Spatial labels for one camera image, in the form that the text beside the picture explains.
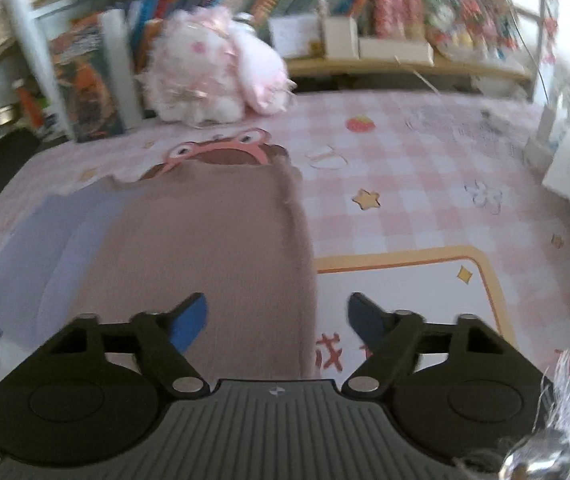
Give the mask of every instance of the plush toy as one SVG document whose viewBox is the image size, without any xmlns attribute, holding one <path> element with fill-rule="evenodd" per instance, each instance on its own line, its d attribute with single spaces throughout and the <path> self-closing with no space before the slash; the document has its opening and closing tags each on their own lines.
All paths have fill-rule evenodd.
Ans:
<svg viewBox="0 0 570 480">
<path fill-rule="evenodd" d="M 163 121 L 233 123 L 246 106 L 286 109 L 293 83 L 282 58 L 225 7 L 172 15 L 143 75 L 147 105 Z"/>
</svg>

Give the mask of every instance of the pink checkered mat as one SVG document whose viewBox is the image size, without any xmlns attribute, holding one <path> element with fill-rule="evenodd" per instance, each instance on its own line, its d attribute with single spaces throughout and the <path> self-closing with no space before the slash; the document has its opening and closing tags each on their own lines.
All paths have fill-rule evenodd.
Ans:
<svg viewBox="0 0 570 480">
<path fill-rule="evenodd" d="M 487 125 L 485 109 L 511 121 L 506 133 Z M 570 210 L 522 163 L 540 113 L 461 95 L 331 92 L 299 96 L 287 114 L 212 130 L 148 121 L 129 136 L 67 143 L 30 160 L 0 196 L 0 249 L 48 194 L 110 173 L 136 180 L 184 140 L 258 126 L 302 172 L 316 256 L 475 246 L 498 276 L 518 348 L 546 369 L 570 349 Z M 352 200 L 361 189 L 366 201 L 377 194 L 380 208 L 362 210 Z M 334 332 L 318 333 L 322 352 Z"/>
</svg>

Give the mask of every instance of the white cable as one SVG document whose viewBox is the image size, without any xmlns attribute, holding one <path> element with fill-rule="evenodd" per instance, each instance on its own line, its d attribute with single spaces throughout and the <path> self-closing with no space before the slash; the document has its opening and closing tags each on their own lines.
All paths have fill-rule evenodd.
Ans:
<svg viewBox="0 0 570 480">
<path fill-rule="evenodd" d="M 510 4 L 511 18 L 514 21 L 514 27 L 516 27 L 516 32 L 518 33 L 518 37 L 520 38 L 520 41 L 523 44 L 523 47 L 525 47 L 525 51 L 527 51 L 527 53 L 529 54 L 529 57 L 531 58 L 532 63 L 536 67 L 536 72 L 538 73 L 538 76 L 540 78 L 540 83 L 543 87 L 543 92 L 545 92 L 545 99 L 546 99 L 547 103 L 549 103 L 549 94 L 547 93 L 547 87 L 545 86 L 545 79 L 543 78 L 543 74 L 542 74 L 542 72 L 540 72 L 540 65 L 537 63 L 537 61 L 534 58 L 533 54 L 531 53 L 529 47 L 527 46 L 527 43 L 525 42 L 523 35 L 520 33 L 520 28 L 518 27 L 518 17 L 516 15 L 516 13 L 514 12 L 513 0 L 509 0 L 509 4 Z"/>
<path fill-rule="evenodd" d="M 401 63 L 401 61 L 398 59 L 398 56 L 394 56 L 394 59 L 396 60 L 396 63 L 398 63 L 399 65 L 407 66 L 404 63 Z M 427 81 L 423 76 L 421 76 L 416 70 L 410 68 L 410 72 L 414 74 L 418 79 L 420 79 L 423 83 L 425 83 L 425 85 L 431 88 L 437 95 L 440 95 L 440 91 L 433 84 Z"/>
</svg>

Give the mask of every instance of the white box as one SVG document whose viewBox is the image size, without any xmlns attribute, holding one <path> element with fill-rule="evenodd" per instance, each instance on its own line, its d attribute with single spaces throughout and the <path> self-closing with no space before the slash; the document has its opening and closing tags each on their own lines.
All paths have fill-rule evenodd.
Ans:
<svg viewBox="0 0 570 480">
<path fill-rule="evenodd" d="M 358 59 L 358 27 L 347 16 L 327 16 L 322 20 L 327 59 Z"/>
<path fill-rule="evenodd" d="M 434 49 L 427 41 L 379 40 L 360 38 L 360 57 L 400 63 L 434 64 Z"/>
<path fill-rule="evenodd" d="M 284 59 L 320 56 L 321 22 L 317 14 L 270 18 L 271 44 Z"/>
</svg>

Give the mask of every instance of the brown cloth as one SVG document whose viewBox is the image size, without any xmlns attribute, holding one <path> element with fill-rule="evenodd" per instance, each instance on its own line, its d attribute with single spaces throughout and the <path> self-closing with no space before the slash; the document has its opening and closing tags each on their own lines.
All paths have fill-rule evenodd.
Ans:
<svg viewBox="0 0 570 480">
<path fill-rule="evenodd" d="M 143 187 L 107 234 L 70 318 L 93 312 L 124 322 L 204 293 L 209 315 L 185 357 L 203 377 L 311 377 L 316 274 L 297 197 L 300 174 L 284 158 L 264 166 L 187 160 Z"/>
</svg>

